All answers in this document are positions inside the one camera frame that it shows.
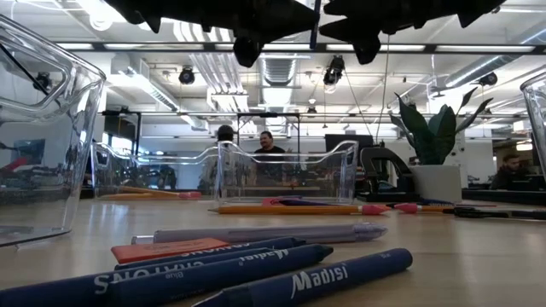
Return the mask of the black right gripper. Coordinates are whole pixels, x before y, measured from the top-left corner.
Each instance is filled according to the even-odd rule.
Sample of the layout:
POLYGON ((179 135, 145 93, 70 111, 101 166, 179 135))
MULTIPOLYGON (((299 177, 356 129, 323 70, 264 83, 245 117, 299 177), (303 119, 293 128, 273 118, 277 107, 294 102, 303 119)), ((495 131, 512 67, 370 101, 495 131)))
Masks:
POLYGON ((323 8, 341 20, 319 26, 319 32, 344 42, 377 40, 379 32, 393 35, 429 20, 457 13, 457 0, 331 0, 323 8))

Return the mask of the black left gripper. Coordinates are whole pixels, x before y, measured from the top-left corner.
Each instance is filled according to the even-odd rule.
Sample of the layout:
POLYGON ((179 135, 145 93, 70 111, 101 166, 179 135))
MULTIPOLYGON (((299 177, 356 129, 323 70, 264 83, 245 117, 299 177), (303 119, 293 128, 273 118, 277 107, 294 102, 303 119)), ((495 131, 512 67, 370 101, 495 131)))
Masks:
POLYGON ((164 14, 205 28, 230 29, 235 38, 284 38, 312 30, 318 22, 319 14, 305 1, 164 0, 164 14))

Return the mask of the yellow pencil pink eraser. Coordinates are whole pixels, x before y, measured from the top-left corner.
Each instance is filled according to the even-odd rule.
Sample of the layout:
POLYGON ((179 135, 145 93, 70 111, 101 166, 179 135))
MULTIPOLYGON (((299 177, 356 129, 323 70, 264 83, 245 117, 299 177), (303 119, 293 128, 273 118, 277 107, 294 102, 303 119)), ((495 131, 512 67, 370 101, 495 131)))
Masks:
POLYGON ((219 214, 246 215, 380 215, 388 206, 227 206, 210 209, 219 214))
POLYGON ((417 203, 401 203, 392 206, 392 209, 400 210, 404 213, 415 214, 417 212, 439 212, 439 213, 453 213, 455 209, 483 209, 483 208, 493 208, 492 205, 421 205, 417 203))
POLYGON ((201 197, 200 192, 144 192, 144 193, 133 193, 130 196, 138 197, 152 197, 152 198, 170 198, 170 199, 199 199, 201 197))
POLYGON ((171 196, 171 197, 178 197, 180 193, 178 192, 167 192, 163 190, 158 189, 150 189, 150 188, 136 188, 136 187, 130 187, 130 186, 118 186, 118 189, 120 191, 129 191, 129 192, 137 192, 141 194, 156 194, 156 195, 165 195, 165 196, 171 196))

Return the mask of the grey translucent pen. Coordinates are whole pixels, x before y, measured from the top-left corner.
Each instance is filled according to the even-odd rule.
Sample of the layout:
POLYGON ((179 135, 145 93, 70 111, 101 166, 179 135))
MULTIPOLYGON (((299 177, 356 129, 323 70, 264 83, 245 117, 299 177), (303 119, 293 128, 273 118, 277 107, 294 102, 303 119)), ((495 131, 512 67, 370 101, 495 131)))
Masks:
POLYGON ((278 227, 157 230, 153 235, 135 235, 132 245, 213 238, 227 243, 255 242, 295 237, 307 243, 350 243, 380 238, 388 229, 378 223, 284 225, 278 227))

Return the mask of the black ballpoint pen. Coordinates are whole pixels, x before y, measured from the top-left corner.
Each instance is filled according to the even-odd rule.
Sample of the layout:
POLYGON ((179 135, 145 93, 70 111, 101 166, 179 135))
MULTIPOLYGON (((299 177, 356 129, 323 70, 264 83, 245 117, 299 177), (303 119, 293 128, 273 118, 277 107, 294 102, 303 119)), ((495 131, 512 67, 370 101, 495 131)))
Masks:
POLYGON ((546 221, 546 211, 490 210, 477 209, 473 207, 456 207, 453 209, 443 209, 442 212, 446 214, 453 214, 456 217, 466 218, 506 218, 546 221))

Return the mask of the red rectangular eraser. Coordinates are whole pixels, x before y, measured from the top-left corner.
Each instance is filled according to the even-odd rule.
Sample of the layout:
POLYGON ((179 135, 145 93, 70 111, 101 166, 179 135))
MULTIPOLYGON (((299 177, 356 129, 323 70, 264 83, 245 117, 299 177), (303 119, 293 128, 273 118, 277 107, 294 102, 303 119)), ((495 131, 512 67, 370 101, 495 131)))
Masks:
POLYGON ((113 246, 111 252, 118 261, 118 264, 128 264, 149 259, 175 256, 188 252, 199 252, 217 247, 225 247, 227 245, 227 242, 213 238, 203 238, 167 243, 113 246))

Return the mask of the black overhead rig crossbar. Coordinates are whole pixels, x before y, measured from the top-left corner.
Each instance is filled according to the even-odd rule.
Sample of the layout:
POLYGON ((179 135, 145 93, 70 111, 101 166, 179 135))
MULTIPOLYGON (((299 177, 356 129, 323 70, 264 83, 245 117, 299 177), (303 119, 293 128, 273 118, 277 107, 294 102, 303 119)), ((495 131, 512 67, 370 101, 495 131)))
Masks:
MULTIPOLYGON (((230 52, 231 43, 101 43, 101 42, 59 42, 64 49, 85 51, 122 51, 122 52, 230 52)), ((298 54, 349 54, 353 47, 346 43, 317 43, 313 48, 307 43, 268 43, 263 47, 266 53, 298 54)), ((380 52, 393 54, 446 54, 446 55, 546 55, 546 44, 383 44, 380 52)))

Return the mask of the black computer monitor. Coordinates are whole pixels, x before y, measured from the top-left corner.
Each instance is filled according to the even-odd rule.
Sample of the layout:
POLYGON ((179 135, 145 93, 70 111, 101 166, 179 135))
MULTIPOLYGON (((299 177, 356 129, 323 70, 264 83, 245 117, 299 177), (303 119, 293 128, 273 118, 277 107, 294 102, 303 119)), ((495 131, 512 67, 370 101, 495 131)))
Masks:
POLYGON ((357 153, 359 154, 363 148, 371 148, 374 145, 373 137, 369 135, 326 134, 324 138, 327 152, 336 148, 346 150, 357 144, 357 153))

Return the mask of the person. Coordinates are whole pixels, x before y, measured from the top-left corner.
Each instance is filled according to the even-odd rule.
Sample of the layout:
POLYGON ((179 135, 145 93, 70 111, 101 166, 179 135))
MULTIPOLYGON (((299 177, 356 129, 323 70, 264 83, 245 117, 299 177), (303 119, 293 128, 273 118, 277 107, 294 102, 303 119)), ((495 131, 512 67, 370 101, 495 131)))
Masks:
POLYGON ((261 148, 256 150, 258 163, 256 164, 256 181, 259 186, 272 186, 285 179, 283 156, 273 154, 284 154, 287 151, 274 144, 274 139, 269 131, 260 134, 259 142, 261 148))
POLYGON ((221 142, 233 142, 235 136, 235 131, 230 125, 221 125, 217 131, 217 140, 216 144, 221 142))
POLYGON ((502 166, 493 177, 491 190, 511 189, 515 181, 525 181, 531 173, 520 165, 520 156, 514 153, 508 154, 502 159, 502 166))

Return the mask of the green leafy plant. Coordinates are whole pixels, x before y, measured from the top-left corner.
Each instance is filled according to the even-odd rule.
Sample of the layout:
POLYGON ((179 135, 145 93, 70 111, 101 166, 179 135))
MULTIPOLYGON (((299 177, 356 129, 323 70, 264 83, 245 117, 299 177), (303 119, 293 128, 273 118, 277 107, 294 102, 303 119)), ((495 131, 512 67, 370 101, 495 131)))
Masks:
POLYGON ((398 93, 396 97, 400 116, 390 114, 390 120, 406 135, 423 165, 442 165, 456 144, 456 135, 466 130, 492 101, 492 98, 482 101, 474 113, 458 124, 459 111, 455 112, 448 105, 443 105, 426 121, 420 112, 405 104, 398 93))

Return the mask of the black desk hole punch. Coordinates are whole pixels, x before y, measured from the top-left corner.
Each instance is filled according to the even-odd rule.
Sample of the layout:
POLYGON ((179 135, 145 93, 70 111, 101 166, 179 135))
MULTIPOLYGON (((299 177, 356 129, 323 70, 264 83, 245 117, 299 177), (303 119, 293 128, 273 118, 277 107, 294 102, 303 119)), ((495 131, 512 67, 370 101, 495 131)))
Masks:
POLYGON ((414 176, 410 168, 388 148, 363 148, 360 152, 364 181, 367 183, 363 192, 356 198, 366 202, 404 203, 421 199, 417 193, 414 176), (390 164, 396 173, 396 185, 388 182, 386 168, 390 164))

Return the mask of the clear plastic bin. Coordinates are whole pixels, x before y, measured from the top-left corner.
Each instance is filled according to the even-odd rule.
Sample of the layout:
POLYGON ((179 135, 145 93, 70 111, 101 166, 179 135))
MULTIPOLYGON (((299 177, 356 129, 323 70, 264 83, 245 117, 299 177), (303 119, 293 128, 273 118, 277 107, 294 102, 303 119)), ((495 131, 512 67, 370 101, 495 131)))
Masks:
POLYGON ((525 81, 520 90, 526 101, 534 148, 546 180, 546 72, 525 81))
POLYGON ((0 247, 70 232, 104 73, 0 14, 0 247), (49 72, 49 91, 33 87, 49 72))
POLYGON ((350 205, 357 174, 357 144, 326 153, 273 153, 283 156, 285 179, 272 186, 256 181, 256 157, 233 142, 218 144, 214 196, 220 206, 260 204, 265 198, 294 196, 302 200, 350 205))
POLYGON ((92 146, 93 187, 111 194, 118 186, 164 191, 199 191, 214 195, 218 148, 209 147, 187 155, 132 155, 107 144, 92 146))

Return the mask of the white plant pot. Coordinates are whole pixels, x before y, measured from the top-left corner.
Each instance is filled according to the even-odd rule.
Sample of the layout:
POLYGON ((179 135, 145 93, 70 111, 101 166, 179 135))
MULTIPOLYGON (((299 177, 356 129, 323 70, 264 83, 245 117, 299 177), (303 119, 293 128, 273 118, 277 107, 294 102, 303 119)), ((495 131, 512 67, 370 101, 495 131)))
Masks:
POLYGON ((462 201, 461 174, 454 165, 417 165, 410 170, 417 193, 428 200, 462 201))

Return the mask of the silver ceiling duct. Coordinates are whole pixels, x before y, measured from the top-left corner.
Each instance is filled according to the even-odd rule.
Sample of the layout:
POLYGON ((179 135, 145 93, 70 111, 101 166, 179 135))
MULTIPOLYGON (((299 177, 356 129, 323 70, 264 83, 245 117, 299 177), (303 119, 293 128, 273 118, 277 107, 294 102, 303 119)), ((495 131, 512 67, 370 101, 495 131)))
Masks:
POLYGON ((269 87, 292 86, 298 61, 293 58, 262 58, 259 61, 261 84, 269 87))

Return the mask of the white ceiling duct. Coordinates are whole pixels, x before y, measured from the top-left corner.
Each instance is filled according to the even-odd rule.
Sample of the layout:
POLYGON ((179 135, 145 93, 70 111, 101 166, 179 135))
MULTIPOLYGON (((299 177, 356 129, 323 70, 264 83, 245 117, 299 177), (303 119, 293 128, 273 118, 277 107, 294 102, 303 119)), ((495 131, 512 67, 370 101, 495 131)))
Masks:
POLYGON ((140 60, 138 68, 134 69, 127 56, 116 55, 111 63, 111 73, 108 77, 110 83, 138 88, 157 103, 169 109, 171 113, 178 113, 179 117, 191 125, 194 130, 209 129, 209 124, 204 119, 199 119, 195 115, 182 115, 182 113, 188 113, 189 110, 181 107, 177 99, 149 77, 149 65, 144 60, 140 60))

